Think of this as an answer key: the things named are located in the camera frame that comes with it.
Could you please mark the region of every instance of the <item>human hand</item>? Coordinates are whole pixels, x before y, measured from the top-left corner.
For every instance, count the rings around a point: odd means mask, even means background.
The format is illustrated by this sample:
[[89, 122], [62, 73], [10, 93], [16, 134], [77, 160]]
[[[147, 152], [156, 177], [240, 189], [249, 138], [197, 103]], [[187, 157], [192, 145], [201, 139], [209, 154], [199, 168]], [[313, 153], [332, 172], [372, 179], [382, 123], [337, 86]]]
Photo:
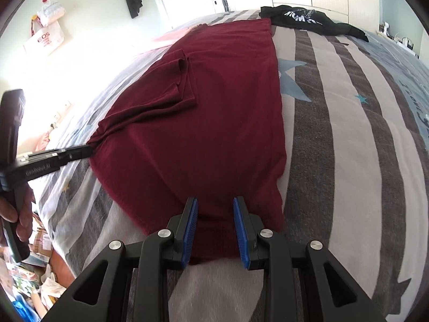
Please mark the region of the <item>human hand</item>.
[[[13, 208], [3, 197], [0, 197], [0, 217], [10, 223], [16, 223], [19, 218], [18, 225], [16, 226], [16, 234], [21, 242], [27, 242], [33, 233], [33, 212], [31, 210], [31, 202], [35, 202], [34, 194], [33, 190], [27, 185], [24, 195], [24, 204], [18, 217], [16, 209]], [[0, 247], [7, 247], [3, 230], [0, 231]]]

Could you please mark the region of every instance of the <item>cardboard box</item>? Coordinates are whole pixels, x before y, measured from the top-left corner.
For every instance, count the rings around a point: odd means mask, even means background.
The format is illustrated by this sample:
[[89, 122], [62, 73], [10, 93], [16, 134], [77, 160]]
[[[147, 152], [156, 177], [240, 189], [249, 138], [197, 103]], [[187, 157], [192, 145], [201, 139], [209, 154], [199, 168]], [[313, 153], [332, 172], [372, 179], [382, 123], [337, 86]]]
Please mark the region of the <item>cardboard box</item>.
[[32, 252], [36, 258], [48, 263], [52, 256], [53, 248], [51, 239], [45, 229], [38, 228], [34, 243], [32, 246]]

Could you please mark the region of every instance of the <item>white graphic print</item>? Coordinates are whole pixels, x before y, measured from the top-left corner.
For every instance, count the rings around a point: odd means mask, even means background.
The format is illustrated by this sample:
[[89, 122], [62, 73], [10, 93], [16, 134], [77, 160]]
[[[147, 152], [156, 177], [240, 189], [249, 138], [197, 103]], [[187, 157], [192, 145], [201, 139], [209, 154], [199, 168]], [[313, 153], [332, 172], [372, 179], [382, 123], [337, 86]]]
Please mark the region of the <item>white graphic print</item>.
[[291, 10], [287, 13], [285, 13], [285, 16], [289, 16], [291, 18], [293, 18], [296, 22], [307, 22], [307, 23], [314, 23], [314, 24], [320, 24], [322, 25], [322, 23], [316, 22], [314, 19], [311, 19], [310, 17], [312, 16], [312, 14], [315, 12], [315, 10], [308, 10], [307, 13], [305, 15], [297, 15], [295, 14], [295, 12], [292, 12]]

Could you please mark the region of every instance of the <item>striped bedspread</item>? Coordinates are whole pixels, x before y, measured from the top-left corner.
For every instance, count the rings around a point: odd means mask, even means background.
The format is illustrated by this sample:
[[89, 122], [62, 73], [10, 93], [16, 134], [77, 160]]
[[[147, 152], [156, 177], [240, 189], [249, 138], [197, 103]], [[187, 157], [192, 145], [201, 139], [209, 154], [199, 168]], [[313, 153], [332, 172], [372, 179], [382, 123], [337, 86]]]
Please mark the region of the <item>striped bedspread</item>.
[[[256, 10], [223, 13], [181, 28], [256, 18]], [[328, 245], [387, 320], [402, 322], [429, 286], [429, 70], [389, 40], [368, 38], [273, 27], [288, 156], [278, 188], [285, 236]], [[166, 51], [136, 57], [48, 148], [85, 143], [117, 96]], [[111, 240], [144, 239], [86, 160], [33, 186], [74, 274]], [[170, 319], [263, 321], [262, 280], [239, 259], [171, 272]]]

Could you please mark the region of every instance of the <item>wall outlet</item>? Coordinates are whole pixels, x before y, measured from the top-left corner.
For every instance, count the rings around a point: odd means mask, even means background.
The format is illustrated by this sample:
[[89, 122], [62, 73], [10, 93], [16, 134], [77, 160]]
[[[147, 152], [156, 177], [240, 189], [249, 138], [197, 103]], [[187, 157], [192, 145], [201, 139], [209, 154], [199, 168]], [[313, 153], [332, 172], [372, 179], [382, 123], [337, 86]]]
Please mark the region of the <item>wall outlet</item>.
[[68, 100], [66, 100], [63, 104], [63, 110], [66, 111], [70, 108], [70, 106], [72, 105], [72, 103], [70, 103]]
[[57, 123], [60, 120], [60, 118], [61, 118], [61, 115], [58, 112], [56, 112], [53, 117], [54, 123]]

